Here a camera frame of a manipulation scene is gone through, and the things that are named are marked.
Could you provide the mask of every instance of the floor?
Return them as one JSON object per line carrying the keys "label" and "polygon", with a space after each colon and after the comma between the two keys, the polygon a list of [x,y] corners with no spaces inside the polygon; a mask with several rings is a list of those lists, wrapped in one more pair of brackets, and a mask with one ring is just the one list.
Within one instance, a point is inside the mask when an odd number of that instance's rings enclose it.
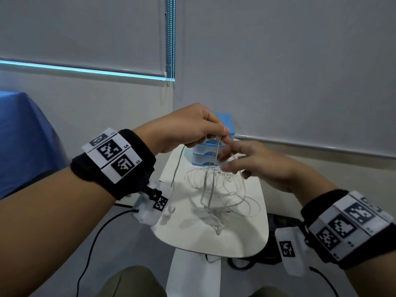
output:
{"label": "floor", "polygon": [[[69,260],[31,296],[75,296],[77,280],[85,267],[97,230],[112,216],[124,210],[126,208],[114,206]],[[129,214],[121,216],[99,235],[90,266],[81,281],[80,296],[95,296],[110,276],[132,265],[149,267],[165,287],[174,250],[160,242],[149,227],[139,224]],[[310,264],[326,275],[340,296],[357,296],[338,267],[323,264],[317,258],[313,258]],[[264,285],[281,288],[292,297],[334,296],[324,279],[310,271],[302,278],[289,276],[280,263],[274,266],[256,264],[249,271],[240,272],[232,270],[222,259],[221,297],[246,297]]]}

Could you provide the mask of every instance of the wristband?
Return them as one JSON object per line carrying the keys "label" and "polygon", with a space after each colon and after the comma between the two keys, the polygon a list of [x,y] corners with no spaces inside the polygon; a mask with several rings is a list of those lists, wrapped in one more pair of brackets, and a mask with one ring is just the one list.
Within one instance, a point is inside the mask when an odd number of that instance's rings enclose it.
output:
{"label": "wristband", "polygon": [[358,192],[333,190],[310,201],[302,210],[300,227],[324,262],[349,269],[396,249],[393,217]]}
{"label": "wristband", "polygon": [[94,181],[114,198],[140,192],[150,181],[156,162],[146,144],[132,130],[109,128],[82,147],[70,168],[79,178]]}

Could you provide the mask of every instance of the hand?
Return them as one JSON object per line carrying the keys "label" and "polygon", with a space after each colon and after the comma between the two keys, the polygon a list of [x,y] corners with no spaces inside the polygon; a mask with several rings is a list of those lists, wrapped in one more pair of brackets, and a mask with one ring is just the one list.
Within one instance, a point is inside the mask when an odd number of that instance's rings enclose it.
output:
{"label": "hand", "polygon": [[314,169],[288,156],[266,148],[256,141],[235,141],[223,147],[218,156],[225,161],[235,153],[242,153],[238,159],[223,163],[225,172],[237,173],[247,179],[257,176],[270,186],[283,192],[293,193],[301,204],[337,187],[318,174]]}
{"label": "hand", "polygon": [[209,109],[199,103],[191,104],[152,120],[134,130],[154,155],[172,151],[180,144],[191,148],[206,138],[221,137],[230,142],[230,129]]}

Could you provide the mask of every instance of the blue cloth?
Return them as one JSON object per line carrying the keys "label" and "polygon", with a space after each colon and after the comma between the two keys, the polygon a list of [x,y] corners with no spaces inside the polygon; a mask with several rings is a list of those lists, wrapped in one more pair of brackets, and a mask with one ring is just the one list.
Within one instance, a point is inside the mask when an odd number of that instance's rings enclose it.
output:
{"label": "blue cloth", "polygon": [[0,159],[0,199],[66,166],[55,131],[25,93],[0,91]]}

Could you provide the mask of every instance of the black cable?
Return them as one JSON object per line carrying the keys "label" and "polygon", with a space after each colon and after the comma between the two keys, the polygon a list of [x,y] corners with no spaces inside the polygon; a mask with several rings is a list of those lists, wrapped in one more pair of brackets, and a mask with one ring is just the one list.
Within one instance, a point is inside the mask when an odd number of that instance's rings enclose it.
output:
{"label": "black cable", "polygon": [[123,211],[122,213],[119,213],[119,214],[115,215],[114,217],[112,217],[111,219],[109,219],[109,220],[108,220],[105,224],[103,224],[103,226],[99,229],[98,233],[96,234],[96,236],[95,236],[95,238],[94,238],[94,240],[93,240],[93,242],[92,242],[91,250],[90,250],[90,253],[89,253],[89,255],[88,255],[88,260],[87,260],[87,264],[86,264],[86,266],[85,266],[85,269],[84,269],[84,271],[82,272],[80,278],[79,278],[78,281],[77,281],[77,295],[76,295],[76,297],[78,297],[78,292],[79,292],[79,290],[80,290],[80,281],[81,281],[82,277],[84,276],[86,270],[88,269],[88,265],[90,264],[90,259],[91,259],[91,255],[92,255],[93,246],[95,245],[96,239],[98,238],[100,232],[106,227],[107,224],[109,224],[109,223],[110,223],[111,221],[113,221],[115,218],[118,218],[119,216],[121,216],[121,215],[123,215],[123,214],[126,214],[126,213],[138,213],[138,212],[139,212],[139,210],[127,210],[127,211]]}
{"label": "black cable", "polygon": [[318,273],[321,277],[324,278],[324,280],[329,284],[329,286],[331,287],[331,289],[334,292],[335,297],[339,297],[337,291],[335,290],[335,288],[333,287],[333,285],[331,284],[331,282],[326,278],[326,276],[323,275],[322,272],[320,272],[318,269],[315,269],[313,267],[309,267],[309,269],[315,273]]}

